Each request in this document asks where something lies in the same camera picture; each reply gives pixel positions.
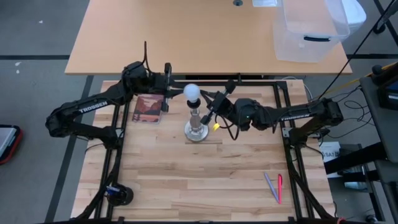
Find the gray floor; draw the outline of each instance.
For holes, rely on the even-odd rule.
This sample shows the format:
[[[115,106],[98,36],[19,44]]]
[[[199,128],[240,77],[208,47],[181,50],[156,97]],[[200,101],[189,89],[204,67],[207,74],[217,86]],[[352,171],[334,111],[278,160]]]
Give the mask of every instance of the gray floor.
[[[357,33],[344,42],[347,54],[353,53],[379,16],[373,1],[359,1],[366,10],[368,20]],[[383,0],[383,6],[388,2],[389,0]],[[87,4],[87,0],[0,0],[0,55],[68,55]],[[397,25],[398,16],[393,16],[391,21],[393,25]],[[372,34],[359,52],[396,54],[398,46],[390,33],[385,32],[381,35]],[[341,77],[335,86],[365,76],[375,64],[387,65],[395,61],[353,60],[353,75]],[[64,75],[66,64],[63,60],[0,60],[0,124],[15,124],[24,130],[24,139],[18,153],[11,162],[0,167],[1,223],[44,221],[68,142],[67,138],[55,139],[48,135],[44,127],[45,118],[63,102],[79,99],[86,80],[86,77]],[[95,77],[90,93],[99,92],[102,80],[118,78]],[[333,77],[307,77],[305,83],[313,95],[317,96],[332,79]],[[328,96],[350,91],[356,85]],[[352,94],[347,100],[355,100],[365,105],[360,92]],[[342,104],[341,107],[346,117],[360,115],[358,110],[345,108]],[[83,122],[88,124],[92,120],[93,114],[83,118]],[[361,124],[345,121],[340,126],[331,128],[331,135],[339,136]],[[367,125],[345,137],[326,137],[325,140],[367,146],[378,141],[378,136],[374,127]],[[85,148],[86,142],[78,140],[56,220],[69,218]],[[373,212],[364,213],[371,208],[367,194],[345,189],[338,179],[330,180],[330,186],[339,216],[354,216],[351,220],[361,221],[365,214]]]

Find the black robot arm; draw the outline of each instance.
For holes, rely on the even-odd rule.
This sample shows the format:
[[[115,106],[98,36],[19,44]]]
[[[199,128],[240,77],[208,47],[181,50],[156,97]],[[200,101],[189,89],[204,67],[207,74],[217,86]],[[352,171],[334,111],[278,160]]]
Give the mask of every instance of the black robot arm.
[[[126,66],[121,80],[109,87],[105,92],[88,98],[64,103],[52,111],[45,126],[52,137],[66,137],[69,135],[83,136],[88,139],[98,138],[104,142],[105,148],[117,148],[120,144],[115,128],[103,128],[74,122],[75,118],[84,113],[97,110],[108,105],[124,105],[131,101],[136,94],[158,94],[172,97],[170,94],[171,64],[165,64],[165,75],[153,73],[145,69],[142,62],[134,62]],[[162,105],[163,111],[168,111],[167,101]]]
[[[284,108],[272,108],[262,106],[256,100],[239,98],[235,103],[227,99],[235,88],[234,81],[230,80],[224,92],[202,92],[209,112],[201,120],[202,124],[208,124],[213,114],[220,116],[236,125],[239,131],[247,131],[251,126],[263,131],[272,128],[275,131],[277,123],[301,118],[312,118],[301,128],[289,131],[292,145],[307,141],[306,136],[318,131],[324,126],[336,126],[343,121],[338,104],[331,99],[315,100],[306,104],[288,106]]]

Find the wooden table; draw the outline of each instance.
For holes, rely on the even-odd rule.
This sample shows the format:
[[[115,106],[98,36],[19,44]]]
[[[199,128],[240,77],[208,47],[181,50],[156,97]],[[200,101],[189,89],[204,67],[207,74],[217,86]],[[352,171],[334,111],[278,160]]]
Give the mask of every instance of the wooden table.
[[[104,82],[102,91],[115,83]],[[293,105],[307,102],[301,80],[287,83]],[[201,88],[223,89],[222,86]],[[237,98],[252,98],[262,105],[276,106],[272,87],[268,86],[237,86],[229,99]],[[115,207],[114,219],[124,216],[127,220],[271,221],[295,216],[279,128],[275,134],[271,129],[251,128],[241,132],[237,141],[233,141],[226,130],[219,129],[212,131],[206,141],[192,144],[183,132],[189,118],[184,96],[169,101],[169,113],[163,114],[160,124],[132,122],[135,104],[135,100],[131,102],[119,173],[119,182],[131,187],[135,196],[129,205]],[[201,105],[201,110],[206,112],[205,105]],[[112,115],[112,106],[97,110],[93,125],[111,125]],[[306,121],[297,120],[296,124],[301,126]],[[90,141],[88,146],[98,143],[99,140]],[[315,140],[308,145],[318,149]],[[72,217],[80,214],[97,192],[105,152],[98,146],[86,153]],[[310,190],[333,214],[333,200],[321,156],[308,149],[302,149],[302,154]],[[276,187],[277,175],[282,174],[282,205],[271,194],[264,171]],[[307,216],[301,190],[299,195],[303,215]]]
[[[336,75],[347,58],[341,44],[319,63],[277,60],[273,7],[250,0],[92,0],[65,70],[67,75],[120,75],[141,61],[144,41],[155,72],[176,75]],[[346,67],[343,74],[351,74]]]

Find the lamp base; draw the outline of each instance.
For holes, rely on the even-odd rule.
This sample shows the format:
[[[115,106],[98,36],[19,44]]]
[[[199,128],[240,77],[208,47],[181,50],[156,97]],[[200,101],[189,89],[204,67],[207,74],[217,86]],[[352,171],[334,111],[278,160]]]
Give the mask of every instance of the lamp base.
[[[206,139],[207,135],[209,134],[209,127],[207,125],[201,124],[199,128],[194,129],[188,121],[185,125],[184,133],[189,141],[199,143]]]

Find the white light bulb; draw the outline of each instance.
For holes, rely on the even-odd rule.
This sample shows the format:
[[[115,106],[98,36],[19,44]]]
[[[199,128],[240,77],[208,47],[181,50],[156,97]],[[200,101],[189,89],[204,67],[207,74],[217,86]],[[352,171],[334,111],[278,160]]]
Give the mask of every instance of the white light bulb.
[[[200,96],[199,86],[195,84],[186,85],[184,87],[184,95],[191,103],[196,102]]]

